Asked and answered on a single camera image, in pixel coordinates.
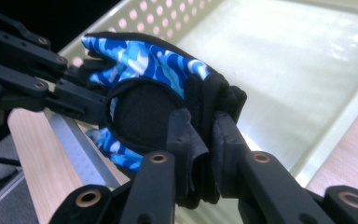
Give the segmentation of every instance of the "blue camo pattern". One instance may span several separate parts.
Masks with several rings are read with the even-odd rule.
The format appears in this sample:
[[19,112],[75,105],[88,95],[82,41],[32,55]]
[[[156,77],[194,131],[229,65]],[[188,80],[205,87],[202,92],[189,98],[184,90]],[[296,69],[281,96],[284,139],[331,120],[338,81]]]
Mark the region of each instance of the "blue camo pattern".
[[[208,66],[197,59],[188,59],[142,41],[84,36],[82,42],[90,52],[116,61],[114,67],[95,72],[89,77],[90,81],[109,88],[127,78],[146,77],[171,87],[184,98],[185,82],[189,76],[196,75],[204,80],[210,74]],[[113,99],[110,105],[112,118],[116,102],[117,99]],[[120,144],[107,128],[89,130],[87,135],[114,164],[133,171],[139,170],[142,156]]]

